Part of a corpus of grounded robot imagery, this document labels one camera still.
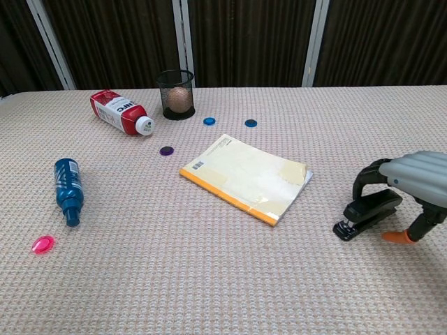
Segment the grey black right robot hand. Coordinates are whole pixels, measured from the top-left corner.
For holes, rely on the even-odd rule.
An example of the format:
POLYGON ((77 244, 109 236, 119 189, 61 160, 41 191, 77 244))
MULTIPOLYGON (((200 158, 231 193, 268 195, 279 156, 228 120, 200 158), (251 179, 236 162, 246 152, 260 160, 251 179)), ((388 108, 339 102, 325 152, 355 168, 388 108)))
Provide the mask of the grey black right robot hand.
POLYGON ((399 158, 382 158, 364 167, 353 183, 353 199, 370 184, 387 184, 412 196, 423 212, 405 230, 385 232, 382 238, 396 244, 414 244, 446 220, 446 155, 417 151, 399 158))

